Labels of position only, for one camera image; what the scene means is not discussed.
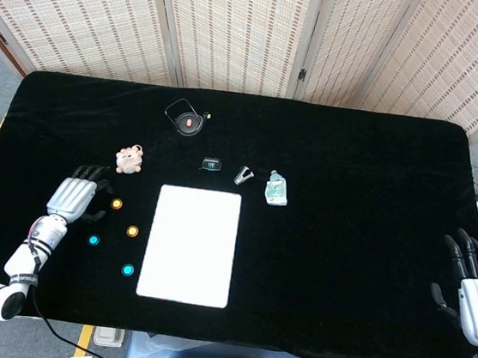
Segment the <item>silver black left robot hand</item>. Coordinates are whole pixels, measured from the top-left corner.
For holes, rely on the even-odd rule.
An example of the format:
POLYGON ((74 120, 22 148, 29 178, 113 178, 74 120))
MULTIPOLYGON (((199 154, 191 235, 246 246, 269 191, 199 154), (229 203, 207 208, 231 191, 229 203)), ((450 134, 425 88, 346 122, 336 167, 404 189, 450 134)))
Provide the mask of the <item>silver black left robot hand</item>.
POLYGON ((94 196, 101 190, 112 193, 110 182, 105 179, 109 166, 88 165, 79 166, 70 177, 58 186, 46 204, 48 216, 59 216, 65 224, 71 224, 79 219, 86 222, 96 222, 106 216, 106 210, 87 213, 87 208, 94 196))

